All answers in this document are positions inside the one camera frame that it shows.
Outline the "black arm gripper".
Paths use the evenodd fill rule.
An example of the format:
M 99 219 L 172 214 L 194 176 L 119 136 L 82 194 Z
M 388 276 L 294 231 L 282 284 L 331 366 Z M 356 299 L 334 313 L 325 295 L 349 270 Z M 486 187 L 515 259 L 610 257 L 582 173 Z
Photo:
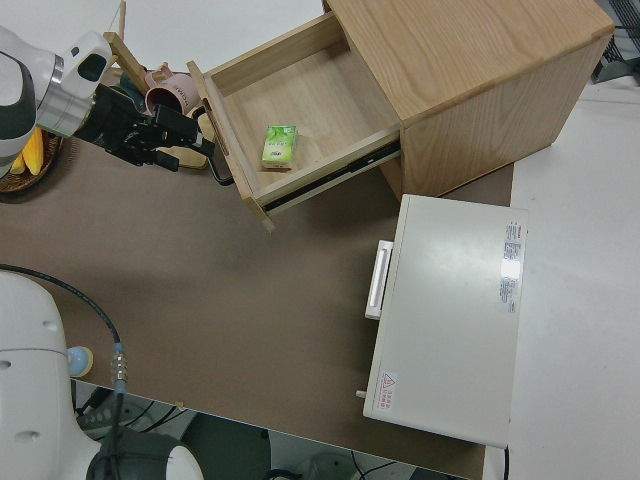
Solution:
M 165 105 L 154 108 L 153 118 L 141 113 L 131 98 L 99 84 L 92 107 L 74 137 L 101 147 L 111 155 L 136 166 L 157 165 L 172 172 L 179 170 L 179 159 L 156 147 L 185 147 L 198 153 L 213 153 L 215 145 L 201 131 L 198 119 L 205 113 L 197 107 L 193 116 Z

